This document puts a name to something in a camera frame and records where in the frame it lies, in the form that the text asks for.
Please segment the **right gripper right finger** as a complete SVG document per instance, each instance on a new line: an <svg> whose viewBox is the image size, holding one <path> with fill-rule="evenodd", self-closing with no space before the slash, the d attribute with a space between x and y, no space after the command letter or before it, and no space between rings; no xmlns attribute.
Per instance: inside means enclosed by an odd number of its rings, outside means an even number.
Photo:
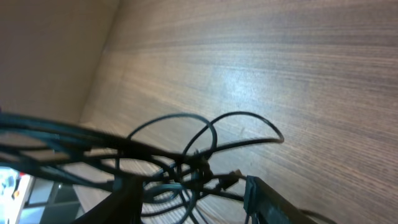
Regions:
<svg viewBox="0 0 398 224"><path fill-rule="evenodd" d="M247 176L243 199L252 223L316 224L258 177Z"/></svg>

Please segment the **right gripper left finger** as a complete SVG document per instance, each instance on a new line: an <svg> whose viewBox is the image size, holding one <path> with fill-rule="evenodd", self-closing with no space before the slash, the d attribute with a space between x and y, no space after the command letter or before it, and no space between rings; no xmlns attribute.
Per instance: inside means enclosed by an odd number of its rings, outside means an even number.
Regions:
<svg viewBox="0 0 398 224"><path fill-rule="evenodd" d="M73 224L141 224L143 179L134 177Z"/></svg>

